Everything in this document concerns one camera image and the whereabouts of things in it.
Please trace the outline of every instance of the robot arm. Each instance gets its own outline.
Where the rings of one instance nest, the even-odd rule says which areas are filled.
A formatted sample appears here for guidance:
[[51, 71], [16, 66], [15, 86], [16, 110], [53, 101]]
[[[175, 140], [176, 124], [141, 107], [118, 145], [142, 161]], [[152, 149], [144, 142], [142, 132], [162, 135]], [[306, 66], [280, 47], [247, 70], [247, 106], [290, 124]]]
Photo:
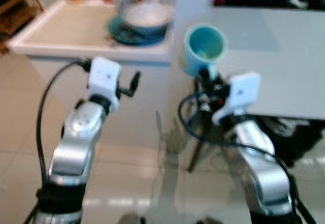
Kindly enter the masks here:
[[[255, 146], [274, 154], [274, 146], [269, 137], [245, 112], [257, 98], [260, 80], [260, 76], [255, 73], [230, 77], [229, 97], [225, 105], [214, 113], [212, 121], [223, 127], [227, 141]], [[266, 217], [271, 220], [290, 215], [290, 182], [285, 171], [273, 158], [239, 147], [229, 149], [228, 157], [235, 163], [235, 169], [241, 176], [252, 221], [257, 216], [264, 216], [266, 221]]]
[[[234, 75], [226, 81], [220, 77], [211, 80], [203, 70], [197, 78], [201, 85], [198, 86], [199, 92], [188, 99], [197, 97], [198, 109], [212, 112], [212, 122], [223, 127], [225, 141], [236, 146], [227, 148], [226, 157], [233, 163], [232, 171], [237, 171], [237, 175], [241, 176], [253, 224], [302, 223], [296, 209], [307, 223], [316, 223], [299, 199], [294, 177], [277, 158], [272, 157], [275, 150], [271, 140], [246, 114], [247, 107], [257, 99], [260, 80], [256, 73]], [[180, 117], [185, 100], [180, 103]], [[189, 129], [183, 118], [181, 122], [199, 140], [214, 143]], [[215, 144], [226, 146], [226, 142]]]
[[80, 101], [68, 116], [62, 139], [54, 150], [48, 181], [38, 191], [39, 209], [33, 223], [80, 223], [82, 200], [89, 179], [96, 142], [109, 113], [119, 107], [121, 94], [131, 97], [138, 86], [140, 73], [131, 88], [119, 88], [121, 66], [96, 57], [91, 62], [87, 101]]

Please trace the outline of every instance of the counter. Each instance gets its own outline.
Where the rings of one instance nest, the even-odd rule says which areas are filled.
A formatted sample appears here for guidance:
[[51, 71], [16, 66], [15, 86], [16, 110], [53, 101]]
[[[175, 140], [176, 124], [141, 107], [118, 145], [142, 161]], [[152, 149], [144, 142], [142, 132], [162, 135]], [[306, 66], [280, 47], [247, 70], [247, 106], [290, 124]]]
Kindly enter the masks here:
[[[19, 33], [10, 46], [17, 53], [37, 57], [33, 64], [47, 79], [60, 62], [69, 61], [67, 58], [101, 55], [122, 62], [123, 69], [151, 66], [154, 81], [146, 83], [154, 84], [159, 78], [159, 85], [168, 86], [170, 91], [163, 95], [152, 87], [144, 100], [159, 103], [162, 97], [169, 97], [173, 107], [168, 111], [175, 113], [174, 103], [185, 90], [191, 90], [191, 79], [177, 65], [184, 33], [191, 25], [209, 22], [223, 30], [229, 41], [219, 72], [225, 77], [242, 71], [262, 76], [258, 100], [249, 113], [324, 119], [325, 13], [213, 8], [210, 1], [176, 0], [175, 22], [166, 40], [143, 48], [115, 47], [104, 39], [108, 22], [115, 15], [114, 6], [100, 0], [81, 6], [59, 1]], [[168, 71], [162, 72], [162, 66]]]

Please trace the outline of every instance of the teal cup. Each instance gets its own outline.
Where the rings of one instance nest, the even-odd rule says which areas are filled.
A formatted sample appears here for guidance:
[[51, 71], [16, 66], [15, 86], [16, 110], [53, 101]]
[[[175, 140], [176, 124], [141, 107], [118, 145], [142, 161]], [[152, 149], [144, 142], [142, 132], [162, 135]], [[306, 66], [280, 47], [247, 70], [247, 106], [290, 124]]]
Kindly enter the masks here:
[[215, 79], [216, 66], [227, 50], [228, 42], [222, 31], [211, 25], [194, 26], [185, 34], [180, 66], [186, 74], [193, 77], [200, 70], [206, 69], [210, 78]]

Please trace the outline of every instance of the black joint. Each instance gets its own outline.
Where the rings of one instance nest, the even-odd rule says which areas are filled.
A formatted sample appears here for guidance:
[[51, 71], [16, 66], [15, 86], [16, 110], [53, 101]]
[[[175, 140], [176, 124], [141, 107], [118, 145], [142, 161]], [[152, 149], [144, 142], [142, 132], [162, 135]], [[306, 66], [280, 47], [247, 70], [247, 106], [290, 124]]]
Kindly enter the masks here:
[[147, 223], [146, 218], [141, 216], [140, 217], [140, 224], [146, 224], [146, 223]]
[[202, 87], [204, 90], [212, 90], [215, 85], [224, 85], [224, 81], [221, 78], [221, 75], [217, 73], [216, 79], [211, 79], [208, 69], [201, 69], [199, 71], [199, 76], [201, 78]]
[[221, 89], [218, 89], [218, 95], [220, 97], [228, 97], [230, 94], [230, 85], [223, 85]]
[[301, 219], [295, 218], [292, 213], [288, 213], [285, 215], [279, 215], [279, 216], [268, 216], [263, 215], [260, 213], [254, 213], [250, 212], [250, 219], [252, 221], [252, 224], [299, 224], [302, 222]]
[[251, 116], [248, 116], [246, 114], [244, 115], [228, 115], [223, 117], [220, 120], [220, 124], [223, 127], [223, 129], [227, 132], [229, 130], [231, 130], [234, 126], [236, 126], [239, 123], [245, 122], [245, 121], [249, 121], [252, 120]]
[[137, 71], [132, 78], [130, 89], [129, 89], [129, 95], [127, 96], [133, 97], [134, 93], [138, 88], [140, 77], [141, 77], [141, 72]]
[[77, 103], [76, 103], [76, 105], [75, 105], [75, 109], [77, 110], [83, 103], [85, 102], [85, 100], [83, 100], [83, 99], [80, 99]]
[[47, 183], [37, 191], [39, 208], [42, 212], [53, 214], [72, 213], [81, 210], [86, 184], [59, 186]]
[[101, 105], [106, 111], [106, 115], [108, 115], [110, 111], [111, 102], [106, 97], [99, 94], [94, 94], [90, 97], [89, 101]]
[[64, 124], [61, 127], [61, 138], [63, 138], [63, 135], [64, 135]]
[[83, 70], [86, 72], [90, 72], [90, 68], [91, 68], [91, 59], [87, 59], [84, 61], [84, 64], [82, 66]]

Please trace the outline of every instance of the cabinet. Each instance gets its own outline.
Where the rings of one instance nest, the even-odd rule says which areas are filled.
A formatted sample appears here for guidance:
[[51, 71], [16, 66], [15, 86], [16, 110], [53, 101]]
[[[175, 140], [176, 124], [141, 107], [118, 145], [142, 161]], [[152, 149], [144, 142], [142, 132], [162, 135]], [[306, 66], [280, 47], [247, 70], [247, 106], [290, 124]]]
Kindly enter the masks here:
[[10, 37], [42, 11], [39, 0], [0, 0], [0, 52], [7, 50]]

